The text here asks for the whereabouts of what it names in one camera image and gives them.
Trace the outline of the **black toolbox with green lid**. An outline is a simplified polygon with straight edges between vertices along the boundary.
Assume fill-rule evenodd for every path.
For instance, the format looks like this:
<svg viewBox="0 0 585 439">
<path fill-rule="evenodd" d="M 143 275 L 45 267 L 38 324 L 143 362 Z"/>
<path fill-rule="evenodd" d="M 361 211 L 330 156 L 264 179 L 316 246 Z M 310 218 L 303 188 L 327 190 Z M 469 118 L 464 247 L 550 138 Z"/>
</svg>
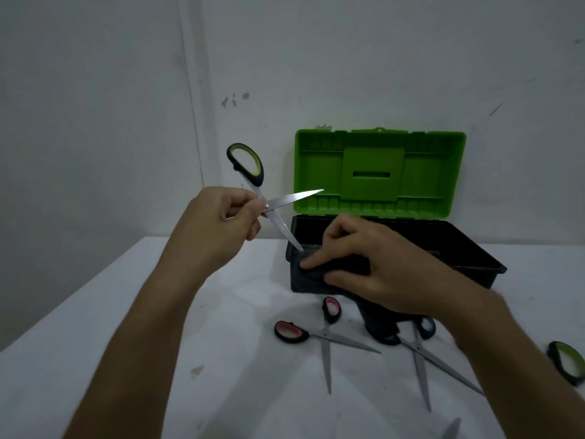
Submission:
<svg viewBox="0 0 585 439">
<path fill-rule="evenodd" d="M 340 213 L 383 224 L 485 288 L 506 266 L 447 222 L 462 164 L 464 132 L 304 129 L 296 132 L 291 232 L 303 250 L 321 245 Z"/>
</svg>

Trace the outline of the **dark grey cloth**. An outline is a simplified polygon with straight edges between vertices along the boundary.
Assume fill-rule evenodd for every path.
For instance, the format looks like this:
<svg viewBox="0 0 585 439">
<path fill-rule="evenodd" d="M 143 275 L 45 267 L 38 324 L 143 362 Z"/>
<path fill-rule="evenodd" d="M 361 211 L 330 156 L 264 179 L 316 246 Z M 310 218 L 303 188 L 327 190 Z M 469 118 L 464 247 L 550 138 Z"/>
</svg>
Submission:
<svg viewBox="0 0 585 439">
<path fill-rule="evenodd" d="M 320 249 L 318 245 L 306 245 L 290 259 L 290 287 L 295 293 L 322 294 L 342 296 L 353 301 L 362 316 L 366 331 L 381 344 L 396 346 L 400 344 L 399 315 L 383 306 L 370 302 L 363 297 L 340 287 L 332 286 L 324 281 L 327 272 L 341 270 L 353 274 L 367 276 L 370 274 L 370 263 L 367 258 L 350 255 L 334 259 L 313 269 L 300 266 L 303 259 L 310 257 Z"/>
</svg>

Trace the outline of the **person's right hand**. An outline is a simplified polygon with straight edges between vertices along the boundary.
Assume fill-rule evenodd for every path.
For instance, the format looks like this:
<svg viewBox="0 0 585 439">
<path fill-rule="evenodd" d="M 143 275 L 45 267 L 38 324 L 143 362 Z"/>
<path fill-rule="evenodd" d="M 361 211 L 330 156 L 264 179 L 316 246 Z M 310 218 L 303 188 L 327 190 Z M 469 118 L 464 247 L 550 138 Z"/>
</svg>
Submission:
<svg viewBox="0 0 585 439">
<path fill-rule="evenodd" d="M 485 289 L 384 225 L 341 214 L 327 227 L 322 247 L 300 266 L 313 269 L 350 255 L 370 263 L 368 294 L 383 307 L 455 320 L 484 296 Z"/>
</svg>

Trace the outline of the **red and black handled scissors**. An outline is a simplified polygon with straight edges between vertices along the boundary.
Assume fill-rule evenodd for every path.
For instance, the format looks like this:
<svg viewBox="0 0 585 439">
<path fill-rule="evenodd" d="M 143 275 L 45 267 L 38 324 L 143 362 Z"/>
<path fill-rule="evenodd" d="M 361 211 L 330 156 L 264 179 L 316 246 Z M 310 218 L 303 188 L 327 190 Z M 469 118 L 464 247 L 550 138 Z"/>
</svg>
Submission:
<svg viewBox="0 0 585 439">
<path fill-rule="evenodd" d="M 331 361 L 331 344 L 344 345 L 362 351 L 381 354 L 381 352 L 362 342 L 348 338 L 346 336 L 331 331 L 331 325 L 337 323 L 342 316 L 342 308 L 337 299 L 332 296 L 324 297 L 321 305 L 324 326 L 318 330 L 305 330 L 292 322 L 277 321 L 273 331 L 275 336 L 287 344 L 301 344 L 310 339 L 318 338 L 321 343 L 322 364 L 328 395 L 332 394 L 332 361 Z"/>
</svg>

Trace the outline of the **person's left forearm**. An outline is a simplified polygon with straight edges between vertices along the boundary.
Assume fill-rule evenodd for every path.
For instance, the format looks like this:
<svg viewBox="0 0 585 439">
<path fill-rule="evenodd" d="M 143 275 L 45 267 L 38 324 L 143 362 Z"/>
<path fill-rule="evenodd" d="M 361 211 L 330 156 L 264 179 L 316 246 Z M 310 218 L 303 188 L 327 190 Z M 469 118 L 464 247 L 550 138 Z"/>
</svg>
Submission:
<svg viewBox="0 0 585 439">
<path fill-rule="evenodd" d="M 117 327 L 62 439 L 160 439 L 186 316 L 211 256 L 161 256 Z"/>
</svg>

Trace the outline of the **person's left hand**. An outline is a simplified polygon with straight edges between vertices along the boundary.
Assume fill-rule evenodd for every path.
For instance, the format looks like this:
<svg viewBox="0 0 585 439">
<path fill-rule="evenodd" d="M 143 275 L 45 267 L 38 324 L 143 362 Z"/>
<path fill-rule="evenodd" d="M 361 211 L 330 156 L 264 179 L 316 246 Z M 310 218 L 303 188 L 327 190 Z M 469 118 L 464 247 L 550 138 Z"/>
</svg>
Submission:
<svg viewBox="0 0 585 439">
<path fill-rule="evenodd" d="M 172 231 L 160 265 L 186 284 L 203 281 L 226 265 L 245 243 L 229 239 L 227 212 L 245 203 L 266 204 L 266 200 L 242 188 L 202 189 Z"/>
</svg>

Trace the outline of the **person's right forearm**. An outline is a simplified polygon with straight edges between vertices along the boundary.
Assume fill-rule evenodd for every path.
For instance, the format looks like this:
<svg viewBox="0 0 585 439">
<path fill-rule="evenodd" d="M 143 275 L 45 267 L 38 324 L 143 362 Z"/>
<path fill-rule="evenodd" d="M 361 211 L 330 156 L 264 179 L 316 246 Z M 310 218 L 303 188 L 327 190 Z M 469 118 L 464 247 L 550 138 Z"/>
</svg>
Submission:
<svg viewBox="0 0 585 439">
<path fill-rule="evenodd" d="M 506 439 L 585 439 L 585 399 L 500 294 L 473 286 L 446 301 L 436 318 L 467 357 Z"/>
</svg>

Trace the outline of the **blue and black handled scissors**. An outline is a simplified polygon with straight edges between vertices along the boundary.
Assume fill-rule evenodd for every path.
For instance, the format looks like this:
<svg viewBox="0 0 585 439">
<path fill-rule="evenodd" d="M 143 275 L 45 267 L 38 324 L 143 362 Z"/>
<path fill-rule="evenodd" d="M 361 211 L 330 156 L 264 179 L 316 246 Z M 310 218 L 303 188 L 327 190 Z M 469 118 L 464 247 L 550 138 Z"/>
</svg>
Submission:
<svg viewBox="0 0 585 439">
<path fill-rule="evenodd" d="M 399 334 L 398 328 L 396 328 L 391 330 L 390 334 L 382 336 L 381 342 L 389 346 L 403 345 L 413 352 L 415 372 L 420 384 L 420 391 L 424 399 L 426 409 L 429 413 L 432 412 L 432 406 L 429 394 L 429 382 L 426 367 L 427 362 L 433 364 L 435 367 L 442 370 L 444 373 L 448 374 L 460 383 L 464 384 L 469 389 L 482 396 L 485 396 L 484 392 L 478 385 L 472 383 L 457 370 L 450 367 L 445 361 L 423 347 L 422 340 L 428 340 L 436 333 L 435 321 L 432 318 L 427 316 L 415 316 L 412 324 L 414 334 L 413 341 L 403 339 L 403 337 Z"/>
</svg>

